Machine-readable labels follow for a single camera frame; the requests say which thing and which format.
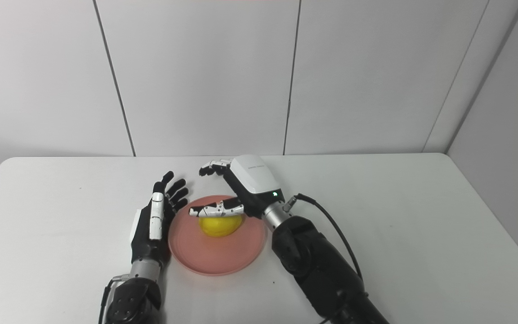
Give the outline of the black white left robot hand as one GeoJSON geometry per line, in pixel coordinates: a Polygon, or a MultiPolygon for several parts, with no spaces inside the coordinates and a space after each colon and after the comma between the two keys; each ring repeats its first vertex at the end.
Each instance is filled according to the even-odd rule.
{"type": "Polygon", "coordinates": [[[169,247],[170,226],[177,213],[187,205],[187,195],[189,189],[186,187],[186,180],[181,178],[176,180],[169,189],[167,185],[174,179],[174,172],[167,172],[160,181],[154,183],[153,193],[161,193],[163,204],[161,238],[151,240],[149,238],[150,215],[152,202],[138,210],[132,228],[131,261],[149,258],[158,261],[162,266],[169,262],[171,251],[169,247]]]}

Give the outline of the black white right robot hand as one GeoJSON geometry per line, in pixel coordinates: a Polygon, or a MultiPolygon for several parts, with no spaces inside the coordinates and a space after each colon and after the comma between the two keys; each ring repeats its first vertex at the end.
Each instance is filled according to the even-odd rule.
{"type": "Polygon", "coordinates": [[[269,206],[285,201],[279,182],[260,156],[241,155],[230,160],[212,160],[199,170],[200,176],[213,174],[222,176],[235,197],[190,207],[190,216],[222,218],[247,215],[261,219],[269,206]]]}

